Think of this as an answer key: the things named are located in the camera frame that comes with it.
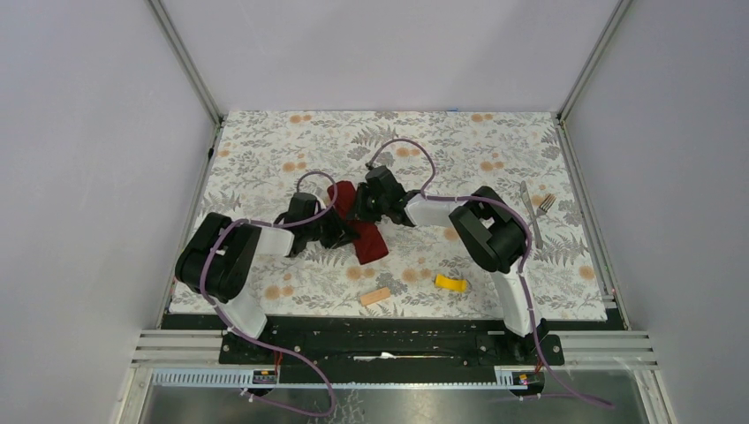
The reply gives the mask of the dark red cloth napkin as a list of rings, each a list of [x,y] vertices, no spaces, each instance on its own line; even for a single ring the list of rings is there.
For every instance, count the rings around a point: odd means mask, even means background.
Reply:
[[[327,188],[329,198],[333,201],[333,208],[353,228],[358,238],[353,240],[356,257],[360,265],[378,261],[389,254],[389,249],[374,223],[349,218],[354,211],[357,189],[351,181],[338,181]]]

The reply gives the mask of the silver fork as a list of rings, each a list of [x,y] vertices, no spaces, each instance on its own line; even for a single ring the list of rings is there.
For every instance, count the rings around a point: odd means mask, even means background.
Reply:
[[[535,210],[535,217],[540,218],[545,216],[551,210],[555,202],[556,196],[554,194],[548,194]]]

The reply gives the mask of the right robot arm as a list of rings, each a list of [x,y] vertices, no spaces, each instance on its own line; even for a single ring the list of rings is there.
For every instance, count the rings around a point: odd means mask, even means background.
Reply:
[[[550,368],[565,362],[561,342],[538,312],[525,277],[533,241],[523,218],[490,187],[459,196],[407,191],[385,166],[370,168],[356,188],[347,218],[375,223],[384,217],[409,227],[454,230],[473,262],[491,277],[503,310],[500,351],[511,362]]]

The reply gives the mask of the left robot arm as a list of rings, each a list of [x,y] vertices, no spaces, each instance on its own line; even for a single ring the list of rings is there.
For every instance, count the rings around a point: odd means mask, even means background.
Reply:
[[[333,209],[310,193],[295,193],[286,212],[272,224],[211,212],[187,243],[175,265],[175,278],[200,294],[238,336],[240,351],[252,362],[268,360],[272,336],[264,333],[266,313],[247,287],[257,256],[293,258],[311,242],[335,249],[359,234]]]

